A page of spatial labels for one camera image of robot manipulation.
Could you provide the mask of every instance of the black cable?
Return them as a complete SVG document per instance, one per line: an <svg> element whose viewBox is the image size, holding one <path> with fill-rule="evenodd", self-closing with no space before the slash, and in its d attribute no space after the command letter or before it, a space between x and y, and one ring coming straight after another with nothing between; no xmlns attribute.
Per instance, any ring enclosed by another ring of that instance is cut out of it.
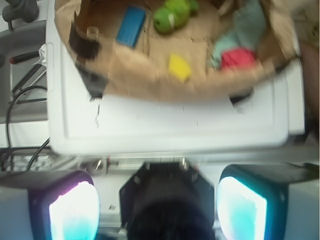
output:
<svg viewBox="0 0 320 240"><path fill-rule="evenodd" d="M50 137L39 147L39 149L33 154L28 165L26 166L26 170L29 171L31 169L31 165L38 158L39 153L50 143Z"/></svg>
<svg viewBox="0 0 320 240"><path fill-rule="evenodd" d="M23 89L22 91L20 91L16 96L14 96L12 102L10 103L8 110L6 111L6 121L5 121L5 129L6 129L6 139L8 141L8 148L9 148L9 156L10 156L10 162L11 162L11 170L13 170L14 166L13 166L13 159L12 159L12 152L11 152L11 139L10 139L10 129L9 129L9 124L10 124L10 113L11 110L13 108L13 106L15 105L15 103L18 101L18 99L25 94L28 91L34 90L34 89L42 89L44 91L47 91L47 88L44 86L29 86L26 87L25 89Z"/></svg>

